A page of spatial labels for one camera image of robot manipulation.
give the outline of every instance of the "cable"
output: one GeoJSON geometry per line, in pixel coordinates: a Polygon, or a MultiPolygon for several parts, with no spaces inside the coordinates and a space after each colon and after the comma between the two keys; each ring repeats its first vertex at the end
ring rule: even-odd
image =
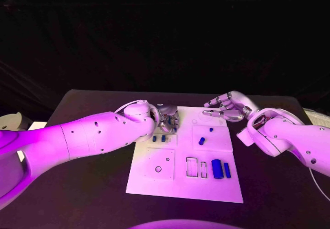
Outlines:
{"type": "Polygon", "coordinates": [[[329,198],[329,197],[327,197],[327,195],[324,194],[324,192],[323,192],[323,190],[322,190],[322,188],[320,188],[320,186],[319,186],[319,184],[317,184],[317,181],[316,181],[316,178],[314,178],[313,172],[311,172],[311,178],[313,178],[313,180],[314,180],[316,186],[317,186],[317,188],[319,188],[319,190],[320,190],[320,192],[322,192],[323,196],[324,196],[324,197],[329,199],[329,201],[330,201],[330,198],[329,198]]]}
{"type": "Polygon", "coordinates": [[[128,102],[126,105],[123,105],[117,110],[115,110],[115,113],[123,109],[126,108],[130,104],[136,103],[136,102],[146,102],[147,100],[136,100],[133,102],[128,102]]]}

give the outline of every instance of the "black curtain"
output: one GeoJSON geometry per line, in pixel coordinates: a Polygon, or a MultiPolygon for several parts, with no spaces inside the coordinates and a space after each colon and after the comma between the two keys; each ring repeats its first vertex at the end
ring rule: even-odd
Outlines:
{"type": "Polygon", "coordinates": [[[0,115],[48,120],[74,89],[290,95],[327,112],[329,9],[297,2],[6,1],[0,115]]]}

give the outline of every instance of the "blue block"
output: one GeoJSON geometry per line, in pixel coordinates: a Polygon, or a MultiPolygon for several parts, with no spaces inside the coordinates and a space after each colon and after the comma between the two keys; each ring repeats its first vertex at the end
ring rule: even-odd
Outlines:
{"type": "Polygon", "coordinates": [[[213,170],[215,179],[222,179],[224,171],[222,171],[222,161],[219,159],[212,160],[212,170],[213,170]]]}
{"type": "Polygon", "coordinates": [[[199,144],[203,145],[205,144],[205,138],[202,137],[199,140],[199,144]]]}
{"type": "Polygon", "coordinates": [[[226,176],[226,178],[232,178],[232,176],[231,176],[231,170],[229,170],[229,164],[228,163],[224,163],[224,166],[225,166],[225,176],[226,176]]]}

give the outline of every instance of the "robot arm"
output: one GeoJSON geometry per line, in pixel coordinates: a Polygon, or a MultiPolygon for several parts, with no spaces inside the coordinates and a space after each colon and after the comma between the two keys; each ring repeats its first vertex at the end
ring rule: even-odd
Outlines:
{"type": "Polygon", "coordinates": [[[133,142],[146,141],[156,127],[179,119],[177,107],[164,114],[146,100],[136,101],[121,114],[94,114],[69,123],[32,131],[0,130],[0,209],[15,200],[39,175],[58,164],[107,153],[133,142]],[[25,154],[26,167],[17,151],[25,154]]]}
{"type": "MultiPolygon", "coordinates": [[[[330,176],[330,129],[324,126],[304,125],[301,120],[286,110],[258,106],[239,92],[232,91],[211,100],[205,106],[224,104],[224,113],[237,110],[248,119],[248,125],[238,133],[238,138],[249,146],[258,145],[264,153],[278,156],[290,151],[301,163],[330,176]]],[[[205,115],[218,116],[212,110],[205,115]]]]}

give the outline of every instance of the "table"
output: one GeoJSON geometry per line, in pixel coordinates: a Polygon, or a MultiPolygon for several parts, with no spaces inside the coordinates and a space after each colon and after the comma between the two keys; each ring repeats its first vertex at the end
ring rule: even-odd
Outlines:
{"type": "MultiPolygon", "coordinates": [[[[137,93],[71,90],[48,126],[123,104],[147,99],[152,104],[202,106],[216,94],[137,93]]],[[[293,97],[249,96],[265,107],[310,120],[293,97]]],[[[79,158],[46,171],[13,203],[0,211],[0,228],[128,228],[164,219],[198,219],[249,228],[326,228],[330,202],[311,179],[309,168],[290,152],[275,158],[247,147],[237,132],[247,121],[228,123],[244,204],[126,194],[134,144],[108,154],[79,158]]],[[[330,195],[330,178],[314,172],[330,195]]]]}

